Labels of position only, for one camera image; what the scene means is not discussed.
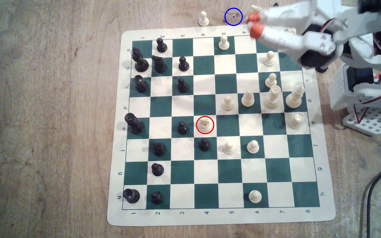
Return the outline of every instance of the black pawn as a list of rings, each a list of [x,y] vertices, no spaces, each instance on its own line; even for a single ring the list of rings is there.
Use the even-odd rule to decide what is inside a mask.
[[[129,202],[129,203],[136,203],[139,201],[140,194],[136,189],[130,189],[126,188],[123,191],[123,197]]]
[[[189,85],[188,83],[185,82],[185,80],[183,78],[179,78],[177,80],[177,90],[179,90],[179,92],[181,93],[186,93],[189,89]]]
[[[167,50],[167,45],[163,42],[161,38],[157,39],[157,51],[164,53]]]
[[[199,149],[202,151],[207,151],[211,148],[211,142],[209,142],[206,138],[202,138],[199,142]]]
[[[161,176],[164,173],[164,167],[160,164],[152,164],[151,169],[155,176]]]
[[[133,113],[126,114],[124,116],[124,120],[130,126],[130,132],[133,134],[141,133],[145,128],[144,123],[139,120]]]
[[[160,204],[164,200],[164,195],[160,192],[153,192],[151,193],[151,201],[154,204]]]
[[[179,69],[180,71],[184,72],[189,69],[189,63],[186,62],[185,57],[180,57],[179,58]]]
[[[179,122],[179,127],[177,128],[177,131],[181,134],[181,135],[185,135],[188,133],[189,131],[189,126],[188,124],[186,124],[185,122],[183,121],[180,121]]]

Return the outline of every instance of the blue circle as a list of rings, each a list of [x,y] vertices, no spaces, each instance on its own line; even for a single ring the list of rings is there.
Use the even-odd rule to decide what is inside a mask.
[[[236,25],[232,25],[232,24],[228,23],[227,20],[226,20],[226,14],[227,14],[227,12],[230,11],[231,9],[236,9],[236,10],[238,10],[238,11],[241,13],[241,17],[242,17],[242,18],[241,18],[241,21],[240,21],[238,24],[236,24]],[[239,24],[242,22],[242,20],[243,20],[242,12],[241,12],[239,9],[237,9],[237,8],[229,8],[229,9],[224,13],[224,20],[226,21],[227,24],[229,24],[229,25],[231,25],[231,26],[237,26],[237,25],[239,25]]]

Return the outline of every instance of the red circle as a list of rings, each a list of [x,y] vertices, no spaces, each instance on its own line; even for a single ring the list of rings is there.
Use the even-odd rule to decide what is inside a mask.
[[[201,119],[202,117],[208,117],[208,118],[210,118],[211,121],[213,122],[213,128],[212,128],[209,132],[207,132],[207,133],[202,133],[202,132],[198,129],[198,121],[199,121],[199,119]],[[196,129],[199,131],[199,133],[206,135],[206,134],[211,133],[211,132],[214,130],[214,120],[213,120],[211,117],[209,117],[209,116],[201,116],[201,117],[198,118],[198,120],[196,121],[195,126],[196,126]]]

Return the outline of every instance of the wooden table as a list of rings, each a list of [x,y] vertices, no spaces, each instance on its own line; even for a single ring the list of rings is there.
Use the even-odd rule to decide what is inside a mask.
[[[357,237],[364,189],[381,170],[381,136],[342,126],[319,77],[336,218],[326,222],[175,227],[108,224],[107,196],[126,30],[224,25],[260,2],[0,0],[0,237]],[[293,1],[282,1],[281,5]],[[381,237],[381,182],[372,198]]]

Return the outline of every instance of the chessboard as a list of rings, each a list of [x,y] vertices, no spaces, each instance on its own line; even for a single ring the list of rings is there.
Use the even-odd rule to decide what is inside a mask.
[[[219,48],[226,35],[227,50]],[[167,45],[157,51],[157,38]],[[108,222],[118,226],[210,225],[297,221],[326,221],[335,217],[329,161],[315,70],[306,70],[283,52],[270,49],[249,36],[246,25],[178,29],[133,30],[121,37],[114,142],[108,195]],[[132,49],[138,48],[149,67],[138,72]],[[274,64],[264,65],[268,51]],[[162,57],[166,70],[158,73],[151,56]],[[185,57],[189,69],[179,70]],[[278,107],[264,104],[269,88],[265,80],[276,74],[280,87]],[[140,75],[147,89],[139,92]],[[188,84],[178,90],[178,79]],[[286,97],[296,85],[305,89],[302,103],[290,108]],[[254,95],[250,107],[241,103],[244,93]],[[221,104],[229,96],[234,107]],[[125,115],[132,113],[144,124],[132,133]],[[289,127],[295,113],[304,121]],[[209,133],[197,129],[200,118],[210,118]],[[188,133],[178,132],[185,122]],[[199,148],[206,138],[211,148]],[[256,140],[258,152],[248,152]],[[225,143],[235,147],[224,153]],[[162,143],[156,155],[150,144]],[[154,176],[152,164],[164,172]],[[128,202],[125,189],[139,199]],[[253,203],[249,193],[259,191]],[[163,195],[161,203],[151,199]]]

